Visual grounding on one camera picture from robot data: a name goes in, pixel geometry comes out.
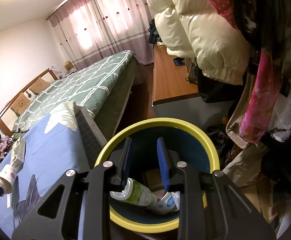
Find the white green drink bottle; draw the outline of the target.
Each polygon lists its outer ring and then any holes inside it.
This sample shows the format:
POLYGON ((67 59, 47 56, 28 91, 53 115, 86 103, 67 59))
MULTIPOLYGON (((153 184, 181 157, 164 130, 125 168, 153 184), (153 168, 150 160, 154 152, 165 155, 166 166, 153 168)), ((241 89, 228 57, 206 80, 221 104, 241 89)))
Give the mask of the white green drink bottle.
POLYGON ((110 196, 120 202, 147 207, 157 203, 157 197, 149 188, 128 178, 127 184, 122 192, 110 191, 110 196))

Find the white blue printed cup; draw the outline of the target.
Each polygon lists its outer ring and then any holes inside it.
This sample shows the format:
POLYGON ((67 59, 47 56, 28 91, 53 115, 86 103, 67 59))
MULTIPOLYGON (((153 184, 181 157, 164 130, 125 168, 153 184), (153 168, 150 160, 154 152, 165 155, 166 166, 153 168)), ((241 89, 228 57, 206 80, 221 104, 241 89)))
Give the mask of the white blue printed cup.
POLYGON ((148 209, 158 213, 160 215, 165 215, 170 212, 177 211, 177 207, 174 198, 170 192, 167 192, 160 200, 155 204, 148 206, 148 209))

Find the yellow rimmed blue trash bin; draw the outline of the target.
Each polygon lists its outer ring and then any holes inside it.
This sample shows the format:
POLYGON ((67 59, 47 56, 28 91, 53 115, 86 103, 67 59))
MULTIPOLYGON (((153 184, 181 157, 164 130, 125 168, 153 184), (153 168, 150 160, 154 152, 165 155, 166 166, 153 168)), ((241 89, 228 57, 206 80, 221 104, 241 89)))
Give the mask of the yellow rimmed blue trash bin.
MULTIPOLYGON (((201 129, 174 118, 153 118, 137 122, 112 137, 96 160, 99 165, 114 158, 114 152, 123 149, 126 138, 132 139, 132 159, 129 177, 150 188, 163 189, 156 142, 162 137, 167 149, 178 153, 180 160, 198 171, 210 173, 219 169, 217 151, 201 129)), ((178 211, 160 215, 146 207, 110 200, 110 219, 117 225, 136 232, 162 233, 178 228, 178 211)))

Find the wooden long desk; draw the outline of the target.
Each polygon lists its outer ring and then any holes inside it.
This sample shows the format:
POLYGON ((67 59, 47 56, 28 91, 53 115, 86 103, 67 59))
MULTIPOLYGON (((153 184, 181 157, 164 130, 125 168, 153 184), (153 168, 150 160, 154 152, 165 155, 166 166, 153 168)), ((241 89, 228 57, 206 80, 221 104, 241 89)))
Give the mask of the wooden long desk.
POLYGON ((165 46, 154 45, 152 109, 157 117, 203 126, 205 110, 197 86, 186 81, 187 68, 176 66, 165 46))

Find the blue star patterned cloth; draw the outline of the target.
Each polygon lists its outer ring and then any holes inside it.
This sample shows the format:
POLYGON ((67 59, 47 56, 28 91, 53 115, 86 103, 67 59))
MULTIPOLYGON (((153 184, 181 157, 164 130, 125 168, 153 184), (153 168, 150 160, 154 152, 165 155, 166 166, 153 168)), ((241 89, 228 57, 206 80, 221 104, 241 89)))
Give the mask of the blue star patterned cloth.
POLYGON ((73 101, 54 107, 22 138, 24 163, 12 192, 0 197, 0 228, 8 238, 67 170, 92 169, 107 143, 88 110, 73 101))

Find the green checked bed quilt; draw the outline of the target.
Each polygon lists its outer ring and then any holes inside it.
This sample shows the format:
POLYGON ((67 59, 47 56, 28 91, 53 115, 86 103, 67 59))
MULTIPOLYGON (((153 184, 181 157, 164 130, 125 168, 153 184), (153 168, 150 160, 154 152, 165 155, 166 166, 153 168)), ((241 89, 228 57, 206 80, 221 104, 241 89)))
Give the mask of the green checked bed quilt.
POLYGON ((14 122, 12 132, 25 132, 54 107, 66 101, 85 106, 93 117, 100 111, 123 71, 135 57, 124 50, 103 58, 92 65, 54 81, 34 97, 30 105, 14 122))

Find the white patterned carton box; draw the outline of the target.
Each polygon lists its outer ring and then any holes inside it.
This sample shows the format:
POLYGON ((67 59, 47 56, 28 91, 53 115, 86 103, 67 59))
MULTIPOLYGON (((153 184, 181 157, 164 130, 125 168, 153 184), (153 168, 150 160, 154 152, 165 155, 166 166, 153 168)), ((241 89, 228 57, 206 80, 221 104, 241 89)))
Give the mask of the white patterned carton box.
POLYGON ((25 160, 26 141, 20 137, 12 146, 10 165, 15 172, 22 167, 25 160))

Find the pink floral garment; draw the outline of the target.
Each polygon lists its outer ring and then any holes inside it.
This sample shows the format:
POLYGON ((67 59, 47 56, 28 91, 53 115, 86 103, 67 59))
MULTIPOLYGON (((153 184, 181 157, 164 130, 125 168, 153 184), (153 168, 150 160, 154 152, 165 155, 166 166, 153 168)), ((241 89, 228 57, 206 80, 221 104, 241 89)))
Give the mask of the pink floral garment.
POLYGON ((242 139, 257 143, 265 134, 281 86, 282 70, 272 61, 272 53, 262 48, 256 80, 239 129, 242 139))

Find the dark clothes pile on desk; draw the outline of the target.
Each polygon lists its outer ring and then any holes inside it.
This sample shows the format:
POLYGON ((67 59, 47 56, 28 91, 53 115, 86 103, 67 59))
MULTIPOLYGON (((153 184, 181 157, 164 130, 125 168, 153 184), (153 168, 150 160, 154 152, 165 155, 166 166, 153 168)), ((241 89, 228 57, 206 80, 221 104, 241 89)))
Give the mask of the dark clothes pile on desk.
POLYGON ((164 43, 162 42, 161 37, 158 34, 158 31, 156 29, 156 25, 155 25, 155 20, 154 19, 151 20, 148 31, 149 31, 148 42, 150 44, 152 44, 153 46, 155 44, 158 44, 158 46, 163 46, 164 45, 164 43))

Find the white paper cup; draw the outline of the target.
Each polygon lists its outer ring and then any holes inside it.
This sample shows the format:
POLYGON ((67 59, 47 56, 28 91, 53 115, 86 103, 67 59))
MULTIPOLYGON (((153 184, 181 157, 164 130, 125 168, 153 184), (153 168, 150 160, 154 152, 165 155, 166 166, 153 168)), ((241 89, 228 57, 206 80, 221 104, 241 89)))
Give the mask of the white paper cup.
POLYGON ((0 188, 3 189, 3 194, 10 194, 13 190, 14 182, 17 178, 15 169, 7 164, 0 171, 0 188))

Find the small cardboard box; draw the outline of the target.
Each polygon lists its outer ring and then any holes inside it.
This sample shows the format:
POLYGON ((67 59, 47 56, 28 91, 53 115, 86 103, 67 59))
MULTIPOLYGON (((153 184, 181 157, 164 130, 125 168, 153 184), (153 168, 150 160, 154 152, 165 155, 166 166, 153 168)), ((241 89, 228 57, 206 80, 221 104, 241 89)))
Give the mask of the small cardboard box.
POLYGON ((68 72, 74 68, 73 63, 71 61, 66 61, 64 67, 68 72))

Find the cream puffer jacket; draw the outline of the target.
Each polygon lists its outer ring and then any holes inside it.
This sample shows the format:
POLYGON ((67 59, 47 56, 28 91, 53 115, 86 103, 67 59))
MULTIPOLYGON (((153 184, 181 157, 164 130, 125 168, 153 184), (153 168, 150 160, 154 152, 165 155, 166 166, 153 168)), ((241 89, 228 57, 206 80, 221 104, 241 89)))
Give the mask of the cream puffer jacket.
POLYGON ((250 46, 208 0, 146 0, 169 55, 196 59, 204 76, 242 85, 250 46))

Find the right tan pillow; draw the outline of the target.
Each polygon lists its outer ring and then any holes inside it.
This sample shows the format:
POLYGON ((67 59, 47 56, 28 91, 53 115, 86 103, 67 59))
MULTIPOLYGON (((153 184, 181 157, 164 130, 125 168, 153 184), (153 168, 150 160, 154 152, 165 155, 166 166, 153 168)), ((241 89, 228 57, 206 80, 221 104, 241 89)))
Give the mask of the right tan pillow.
POLYGON ((49 87, 50 83, 39 77, 30 87, 30 91, 35 95, 39 95, 43 90, 49 87))

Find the tan pillow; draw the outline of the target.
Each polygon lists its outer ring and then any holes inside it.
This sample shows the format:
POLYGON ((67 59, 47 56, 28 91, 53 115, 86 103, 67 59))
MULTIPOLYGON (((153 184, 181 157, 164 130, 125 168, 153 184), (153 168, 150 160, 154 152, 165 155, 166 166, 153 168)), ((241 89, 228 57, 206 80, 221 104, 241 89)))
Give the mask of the tan pillow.
POLYGON ((50 83, 39 77, 30 87, 30 91, 35 95, 39 95, 43 90, 49 87, 50 83))
POLYGON ((29 100, 25 94, 21 93, 11 104, 10 108, 17 116, 19 116, 31 103, 32 101, 29 100))

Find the left tan pillow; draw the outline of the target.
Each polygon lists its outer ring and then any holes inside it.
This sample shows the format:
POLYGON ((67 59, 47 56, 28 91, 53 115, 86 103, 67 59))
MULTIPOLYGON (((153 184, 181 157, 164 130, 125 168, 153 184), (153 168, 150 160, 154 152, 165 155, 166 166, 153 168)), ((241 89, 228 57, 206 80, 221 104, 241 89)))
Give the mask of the left tan pillow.
POLYGON ((21 93, 11 104, 10 108, 17 116, 19 116, 31 103, 32 101, 29 100, 25 94, 21 93))

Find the wooden bed headboard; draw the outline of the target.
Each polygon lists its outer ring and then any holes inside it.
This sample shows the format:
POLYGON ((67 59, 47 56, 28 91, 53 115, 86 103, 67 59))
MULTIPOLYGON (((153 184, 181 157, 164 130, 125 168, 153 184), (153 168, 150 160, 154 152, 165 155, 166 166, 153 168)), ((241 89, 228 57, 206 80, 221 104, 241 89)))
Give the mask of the wooden bed headboard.
POLYGON ((6 104, 0 112, 0 131, 2 134, 10 137, 12 136, 14 123, 21 114, 21 110, 25 110, 36 96, 36 94, 30 90, 30 87, 34 85, 38 79, 52 83, 55 80, 58 80, 58 77, 50 69, 43 71, 6 104))

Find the pink window curtain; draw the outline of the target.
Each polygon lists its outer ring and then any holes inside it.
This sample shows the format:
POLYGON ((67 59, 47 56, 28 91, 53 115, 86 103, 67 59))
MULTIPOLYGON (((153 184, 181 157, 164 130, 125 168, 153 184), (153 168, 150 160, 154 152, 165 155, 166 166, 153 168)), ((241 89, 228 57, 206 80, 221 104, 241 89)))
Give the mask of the pink window curtain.
POLYGON ((66 60, 78 70, 124 50, 151 64, 152 19, 146 0, 68 0, 48 18, 66 60))

